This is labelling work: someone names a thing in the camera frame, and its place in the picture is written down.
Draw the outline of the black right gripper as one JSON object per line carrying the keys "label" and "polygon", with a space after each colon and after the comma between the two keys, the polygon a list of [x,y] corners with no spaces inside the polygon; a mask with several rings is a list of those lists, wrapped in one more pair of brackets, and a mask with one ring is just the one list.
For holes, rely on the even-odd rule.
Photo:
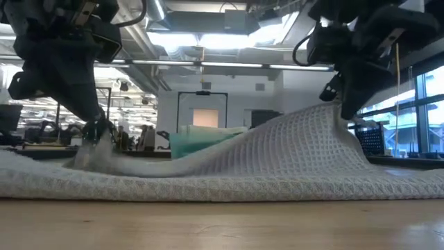
{"label": "black right gripper", "polygon": [[347,49],[331,64],[336,75],[319,96],[323,101],[339,98],[343,119],[352,119],[394,81],[397,49],[419,50],[439,30],[433,15],[398,5],[322,5],[318,16],[328,19],[328,26],[346,26],[352,32]]}

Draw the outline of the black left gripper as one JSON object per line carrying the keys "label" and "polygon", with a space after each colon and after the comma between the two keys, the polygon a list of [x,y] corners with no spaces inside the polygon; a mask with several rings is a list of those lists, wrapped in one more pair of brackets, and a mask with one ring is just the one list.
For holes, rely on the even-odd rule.
{"label": "black left gripper", "polygon": [[29,21],[13,45],[24,61],[8,91],[13,99],[52,97],[86,122],[83,137],[98,142],[104,132],[104,110],[98,103],[93,63],[96,46],[77,28],[45,29]]}

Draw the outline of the grey waffle microfiber towel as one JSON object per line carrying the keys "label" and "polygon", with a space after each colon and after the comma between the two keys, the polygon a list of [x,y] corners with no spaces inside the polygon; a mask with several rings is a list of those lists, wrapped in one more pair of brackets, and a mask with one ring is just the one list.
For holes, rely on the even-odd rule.
{"label": "grey waffle microfiber towel", "polygon": [[108,139],[63,165],[0,151],[0,198],[113,201],[444,199],[444,169],[396,176],[371,164],[325,103],[188,156],[119,156]]}

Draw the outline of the black pegboard rack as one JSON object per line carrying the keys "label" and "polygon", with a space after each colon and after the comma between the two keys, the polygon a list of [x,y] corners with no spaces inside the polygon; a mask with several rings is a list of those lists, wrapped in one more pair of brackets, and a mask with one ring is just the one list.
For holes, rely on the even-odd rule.
{"label": "black pegboard rack", "polygon": [[383,156],[385,154],[384,126],[381,122],[377,122],[375,126],[354,125],[353,128],[366,156]]}

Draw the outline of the black background monitor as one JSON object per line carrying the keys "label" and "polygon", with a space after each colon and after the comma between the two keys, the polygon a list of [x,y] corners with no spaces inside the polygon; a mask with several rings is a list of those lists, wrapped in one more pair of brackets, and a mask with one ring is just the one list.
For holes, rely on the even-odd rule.
{"label": "black background monitor", "polygon": [[0,131],[15,131],[23,105],[0,104]]}

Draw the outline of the black equipment cabinet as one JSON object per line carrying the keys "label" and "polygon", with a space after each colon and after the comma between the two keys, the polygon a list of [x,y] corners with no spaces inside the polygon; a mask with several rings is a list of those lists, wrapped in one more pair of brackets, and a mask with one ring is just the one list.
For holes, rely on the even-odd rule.
{"label": "black equipment cabinet", "polygon": [[250,127],[255,128],[280,115],[282,115],[282,113],[274,110],[252,110]]}

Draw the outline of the teal translucent plastic bin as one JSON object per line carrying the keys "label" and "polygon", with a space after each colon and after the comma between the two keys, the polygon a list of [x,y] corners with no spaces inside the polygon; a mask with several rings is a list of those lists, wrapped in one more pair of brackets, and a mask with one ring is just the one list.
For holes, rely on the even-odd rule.
{"label": "teal translucent plastic bin", "polygon": [[237,136],[222,133],[175,133],[169,137],[171,158],[177,159]]}

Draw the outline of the long ceiling light tube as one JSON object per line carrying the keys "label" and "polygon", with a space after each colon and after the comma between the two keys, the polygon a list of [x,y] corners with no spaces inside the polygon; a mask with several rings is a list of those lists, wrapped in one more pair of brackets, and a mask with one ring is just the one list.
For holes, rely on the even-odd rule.
{"label": "long ceiling light tube", "polygon": [[242,62],[207,62],[207,61],[175,61],[175,60],[132,60],[116,59],[106,62],[106,65],[156,65],[156,66],[180,66],[180,67],[235,67],[248,69],[273,69],[307,72],[333,72],[333,67],[298,66],[298,65],[273,65]]}

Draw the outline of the grey ceiling box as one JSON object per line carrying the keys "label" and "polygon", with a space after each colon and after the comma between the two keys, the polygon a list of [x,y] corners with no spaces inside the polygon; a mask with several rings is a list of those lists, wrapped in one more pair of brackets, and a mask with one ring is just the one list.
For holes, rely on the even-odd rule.
{"label": "grey ceiling box", "polygon": [[244,10],[225,10],[224,29],[233,33],[243,33],[246,30],[247,13]]}

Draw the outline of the silver ventilation duct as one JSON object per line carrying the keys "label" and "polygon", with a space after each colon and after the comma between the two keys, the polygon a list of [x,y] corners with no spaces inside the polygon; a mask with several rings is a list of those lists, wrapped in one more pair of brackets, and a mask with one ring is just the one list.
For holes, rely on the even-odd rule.
{"label": "silver ventilation duct", "polygon": [[[142,0],[117,0],[119,12],[115,16],[115,22],[127,22],[135,19],[142,13]],[[120,58],[131,60],[157,60],[159,54],[155,46],[149,40],[146,30],[146,22],[123,27],[121,39],[123,48]],[[129,65],[123,71],[133,79],[138,87],[154,95],[161,91],[171,91],[164,81],[157,65]]]}

